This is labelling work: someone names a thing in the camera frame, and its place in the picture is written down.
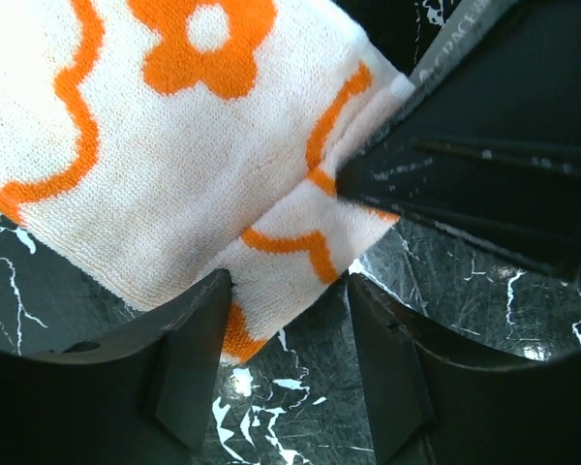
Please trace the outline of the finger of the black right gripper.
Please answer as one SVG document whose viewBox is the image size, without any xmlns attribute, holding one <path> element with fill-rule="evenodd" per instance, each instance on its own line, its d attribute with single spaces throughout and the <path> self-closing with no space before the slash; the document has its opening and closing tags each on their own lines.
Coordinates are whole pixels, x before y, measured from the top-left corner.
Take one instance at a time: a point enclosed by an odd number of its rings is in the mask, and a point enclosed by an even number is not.
<svg viewBox="0 0 581 465">
<path fill-rule="evenodd" d="M 460 238 L 512 264 L 581 278 L 581 176 L 496 162 L 347 163 L 338 194 Z"/>
<path fill-rule="evenodd" d="M 581 1 L 520 1 L 366 149 L 375 165 L 581 165 Z"/>
</svg>

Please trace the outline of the orange white towel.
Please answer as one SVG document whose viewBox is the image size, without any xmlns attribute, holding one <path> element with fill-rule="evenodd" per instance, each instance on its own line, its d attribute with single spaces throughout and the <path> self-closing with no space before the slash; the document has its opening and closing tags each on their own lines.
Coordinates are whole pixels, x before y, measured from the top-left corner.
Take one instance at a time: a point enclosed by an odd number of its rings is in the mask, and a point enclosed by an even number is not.
<svg viewBox="0 0 581 465">
<path fill-rule="evenodd" d="M 0 212 L 138 310 L 229 271 L 229 363 L 395 223 L 335 174 L 413 84 L 330 1 L 0 1 Z"/>
</svg>

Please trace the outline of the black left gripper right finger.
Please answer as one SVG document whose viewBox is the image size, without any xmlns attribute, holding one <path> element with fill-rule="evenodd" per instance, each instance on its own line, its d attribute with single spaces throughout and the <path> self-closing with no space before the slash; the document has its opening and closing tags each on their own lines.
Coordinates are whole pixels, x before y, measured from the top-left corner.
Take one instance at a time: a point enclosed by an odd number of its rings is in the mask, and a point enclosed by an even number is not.
<svg viewBox="0 0 581 465">
<path fill-rule="evenodd" d="M 360 274 L 347 296 L 381 464 L 581 464 L 581 349 L 547 361 L 468 339 Z"/>
</svg>

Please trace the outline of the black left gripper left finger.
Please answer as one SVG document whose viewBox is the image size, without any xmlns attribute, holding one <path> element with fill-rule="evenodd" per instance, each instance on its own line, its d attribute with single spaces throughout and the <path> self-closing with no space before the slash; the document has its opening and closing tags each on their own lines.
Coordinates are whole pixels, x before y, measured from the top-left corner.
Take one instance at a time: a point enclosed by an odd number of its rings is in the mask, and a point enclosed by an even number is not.
<svg viewBox="0 0 581 465">
<path fill-rule="evenodd" d="M 0 351 L 0 464 L 187 464 L 202 450 L 231 301 L 216 270 L 62 352 Z"/>
</svg>

